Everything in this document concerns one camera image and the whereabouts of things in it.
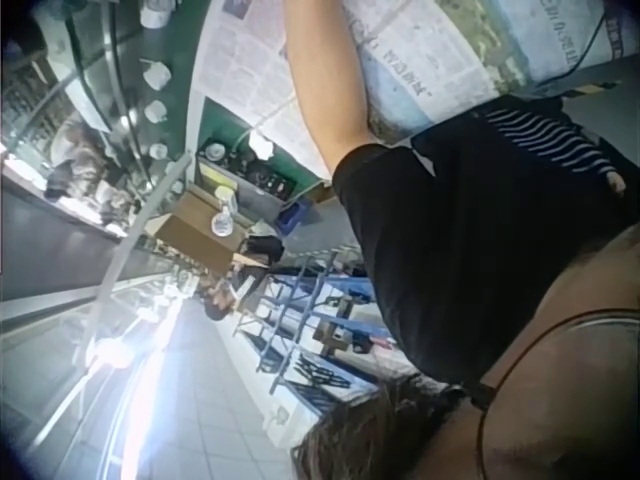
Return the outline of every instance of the man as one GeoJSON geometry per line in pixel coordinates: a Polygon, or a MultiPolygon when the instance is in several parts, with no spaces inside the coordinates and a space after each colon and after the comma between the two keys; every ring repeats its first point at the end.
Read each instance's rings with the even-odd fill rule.
{"type": "MultiPolygon", "coordinates": [[[[282,241],[274,235],[248,237],[226,277],[207,288],[204,295],[207,316],[214,321],[224,320],[269,274],[298,275],[300,268],[278,265],[283,254],[282,241]]],[[[317,273],[308,269],[304,275],[315,278],[317,273]]]]}
{"type": "Polygon", "coordinates": [[[339,406],[294,451],[298,478],[638,478],[638,324],[530,350],[572,317],[640,321],[637,167],[516,102],[429,130],[432,176],[373,141],[342,2],[286,0],[285,15],[300,108],[384,321],[460,387],[401,380],[339,406]]]}

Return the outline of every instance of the white cup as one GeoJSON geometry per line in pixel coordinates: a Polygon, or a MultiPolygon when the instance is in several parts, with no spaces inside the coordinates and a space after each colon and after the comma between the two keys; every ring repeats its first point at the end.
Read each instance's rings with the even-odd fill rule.
{"type": "Polygon", "coordinates": [[[154,143],[149,147],[149,156],[154,160],[162,160],[163,158],[167,158],[169,154],[169,149],[163,143],[154,143]]]}
{"type": "Polygon", "coordinates": [[[164,122],[167,119],[167,107],[160,100],[154,100],[146,106],[144,115],[151,123],[164,122]]]}
{"type": "Polygon", "coordinates": [[[160,91],[171,80],[171,71],[162,62],[153,62],[142,74],[151,88],[160,91]]]}

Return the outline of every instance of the blue metal shelf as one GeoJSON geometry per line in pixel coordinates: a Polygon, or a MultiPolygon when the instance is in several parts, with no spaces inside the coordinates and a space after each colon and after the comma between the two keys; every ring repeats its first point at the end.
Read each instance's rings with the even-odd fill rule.
{"type": "Polygon", "coordinates": [[[327,284],[340,290],[342,293],[358,293],[369,297],[372,302],[376,301],[376,294],[373,291],[373,284],[368,277],[339,277],[336,275],[327,276],[327,284]]]}
{"type": "Polygon", "coordinates": [[[288,309],[291,309],[298,313],[303,313],[305,309],[304,303],[295,302],[295,301],[292,302],[290,299],[280,299],[280,298],[271,297],[269,295],[262,295],[260,299],[266,302],[269,302],[276,307],[282,307],[282,306],[285,306],[286,304],[288,309]]]}
{"type": "Polygon", "coordinates": [[[318,317],[321,320],[340,325],[341,327],[351,330],[352,332],[361,332],[374,337],[390,337],[391,334],[386,327],[379,327],[378,325],[371,325],[364,322],[356,322],[349,320],[348,318],[334,317],[333,315],[327,315],[326,313],[311,312],[311,316],[318,317]]]}
{"type": "Polygon", "coordinates": [[[285,340],[293,340],[295,337],[295,332],[289,330],[286,327],[280,325],[280,327],[276,328],[276,322],[271,320],[271,318],[259,318],[258,322],[260,322],[264,327],[279,337],[284,338],[285,340]]]}
{"type": "Polygon", "coordinates": [[[252,333],[246,332],[242,329],[240,330],[240,333],[244,335],[249,342],[249,345],[261,357],[261,370],[266,373],[276,373],[284,361],[284,356],[275,348],[269,346],[264,338],[253,335],[252,333]]]}
{"type": "Polygon", "coordinates": [[[296,345],[297,350],[300,352],[300,355],[303,355],[309,361],[314,362],[316,365],[324,367],[328,370],[331,370],[336,375],[348,380],[354,385],[359,385],[366,390],[372,390],[377,387],[379,384],[379,380],[373,375],[369,375],[361,370],[358,370],[356,367],[351,365],[347,365],[340,360],[335,358],[328,358],[318,355],[316,353],[309,352],[304,348],[296,345]]]}
{"type": "Polygon", "coordinates": [[[279,380],[278,385],[289,390],[300,403],[319,417],[329,413],[333,407],[342,403],[329,392],[312,385],[304,385],[284,378],[279,380]]]}

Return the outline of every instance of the store aisle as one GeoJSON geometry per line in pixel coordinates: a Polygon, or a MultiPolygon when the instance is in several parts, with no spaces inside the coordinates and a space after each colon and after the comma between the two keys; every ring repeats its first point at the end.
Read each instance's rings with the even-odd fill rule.
{"type": "Polygon", "coordinates": [[[289,480],[276,449],[202,305],[182,307],[155,400],[139,478],[289,480]]]}

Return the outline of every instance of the floor tile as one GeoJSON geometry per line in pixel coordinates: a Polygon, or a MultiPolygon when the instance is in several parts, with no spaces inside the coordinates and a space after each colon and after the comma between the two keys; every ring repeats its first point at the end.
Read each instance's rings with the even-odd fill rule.
{"type": "Polygon", "coordinates": [[[202,435],[205,449],[211,455],[239,460],[251,459],[242,435],[237,432],[203,425],[202,435]]]}
{"type": "Polygon", "coordinates": [[[153,458],[151,475],[154,480],[209,480],[207,458],[200,453],[164,446],[153,458]]]}
{"type": "Polygon", "coordinates": [[[220,391],[196,386],[196,400],[198,404],[214,405],[216,407],[231,408],[226,397],[220,391]]]}
{"type": "Polygon", "coordinates": [[[233,414],[238,424],[238,428],[243,433],[264,433],[262,425],[264,424],[264,418],[262,415],[255,415],[253,413],[234,413],[233,414]]]}
{"type": "Polygon", "coordinates": [[[252,460],[230,460],[209,457],[213,480],[263,480],[260,470],[252,460]]]}
{"type": "Polygon", "coordinates": [[[180,448],[204,452],[202,438],[200,435],[200,425],[189,420],[177,420],[170,425],[171,431],[168,435],[169,443],[180,448]]]}
{"type": "Polygon", "coordinates": [[[265,480],[294,480],[293,465],[290,461],[258,462],[258,467],[265,480]]]}
{"type": "Polygon", "coordinates": [[[215,405],[201,404],[199,406],[200,423],[210,427],[223,428],[225,430],[239,430],[231,411],[215,405]]]}
{"type": "Polygon", "coordinates": [[[265,435],[245,434],[251,456],[258,461],[285,461],[287,452],[273,446],[273,443],[265,435]]]}
{"type": "Polygon", "coordinates": [[[229,401],[229,408],[237,414],[260,415],[260,410],[253,400],[229,401]]]}

